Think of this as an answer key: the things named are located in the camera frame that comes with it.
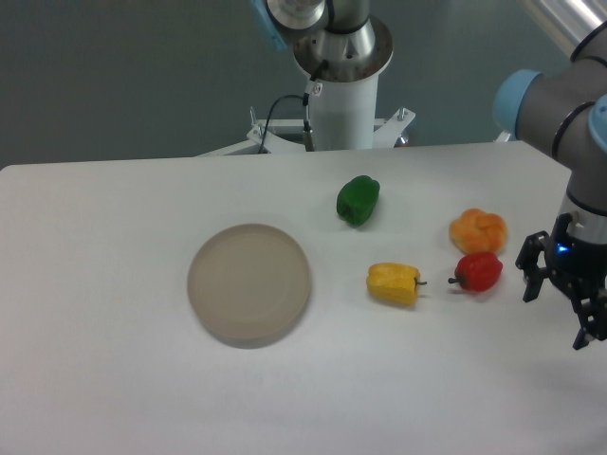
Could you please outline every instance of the white table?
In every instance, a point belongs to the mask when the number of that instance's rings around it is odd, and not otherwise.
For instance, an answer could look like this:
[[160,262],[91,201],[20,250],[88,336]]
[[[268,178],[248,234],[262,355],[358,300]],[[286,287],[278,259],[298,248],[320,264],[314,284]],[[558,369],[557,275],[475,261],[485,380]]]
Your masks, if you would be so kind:
[[[335,213],[381,185],[373,219]],[[514,260],[550,230],[568,172],[522,143],[11,167],[0,173],[0,453],[607,453],[607,345],[576,352],[550,283],[522,302]],[[447,227],[504,216],[503,276],[447,279]],[[283,229],[313,275],[297,327],[258,350],[209,335],[193,255],[240,223]],[[417,266],[413,310],[366,293],[369,265]]]

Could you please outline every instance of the beige plate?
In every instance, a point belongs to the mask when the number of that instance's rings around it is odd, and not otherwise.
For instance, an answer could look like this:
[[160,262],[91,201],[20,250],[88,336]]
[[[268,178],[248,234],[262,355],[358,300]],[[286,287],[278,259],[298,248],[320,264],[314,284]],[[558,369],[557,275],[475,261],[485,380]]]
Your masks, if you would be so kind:
[[266,225],[230,227],[193,259],[188,296],[210,332],[238,347],[284,335],[305,308],[310,269],[301,247]]

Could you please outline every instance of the robotic arm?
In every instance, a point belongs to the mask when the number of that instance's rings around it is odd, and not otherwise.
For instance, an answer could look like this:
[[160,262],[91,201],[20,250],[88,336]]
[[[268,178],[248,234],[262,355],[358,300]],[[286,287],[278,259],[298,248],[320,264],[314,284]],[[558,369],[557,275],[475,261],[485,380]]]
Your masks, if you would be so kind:
[[[573,347],[607,338],[607,1],[520,0],[571,66],[554,78],[522,70],[499,89],[494,117],[515,135],[571,170],[550,235],[525,240],[517,259],[524,301],[549,279],[579,318]],[[538,267],[543,252],[545,267]]]
[[304,105],[316,150],[373,148],[377,79],[393,41],[370,16],[370,0],[251,1],[274,47],[292,44],[309,79]]

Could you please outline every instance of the bell pepper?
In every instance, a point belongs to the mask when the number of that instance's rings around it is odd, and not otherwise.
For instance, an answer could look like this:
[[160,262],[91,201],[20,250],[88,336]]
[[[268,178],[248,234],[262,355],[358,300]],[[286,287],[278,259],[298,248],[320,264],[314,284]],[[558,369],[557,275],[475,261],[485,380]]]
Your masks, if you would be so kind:
[[449,278],[449,282],[459,282],[467,291],[484,292],[500,279],[503,267],[491,251],[469,254],[457,263],[455,278]]
[[493,251],[497,253],[506,244],[508,228],[496,213],[468,209],[449,225],[449,235],[465,254]]
[[359,175],[340,190],[338,215],[351,226],[361,226],[371,217],[378,198],[379,182],[368,175]]
[[367,289],[378,299],[412,305],[417,301],[419,270],[405,264],[380,263],[371,265],[367,276]]

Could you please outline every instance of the metal mount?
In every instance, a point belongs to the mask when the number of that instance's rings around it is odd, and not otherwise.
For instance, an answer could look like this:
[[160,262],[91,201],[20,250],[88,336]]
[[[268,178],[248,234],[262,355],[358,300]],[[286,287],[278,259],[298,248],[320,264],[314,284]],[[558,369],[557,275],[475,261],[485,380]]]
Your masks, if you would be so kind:
[[[266,126],[265,119],[255,117],[251,107],[251,126],[247,140],[224,147],[201,156],[255,155],[259,151]],[[415,118],[415,112],[404,107],[398,109],[391,118],[376,118],[373,134],[373,149],[389,149],[406,145],[405,130]],[[296,119],[276,119],[269,123],[264,148],[269,154],[289,155],[305,153],[305,147],[298,141],[283,137],[301,137],[303,123]]]

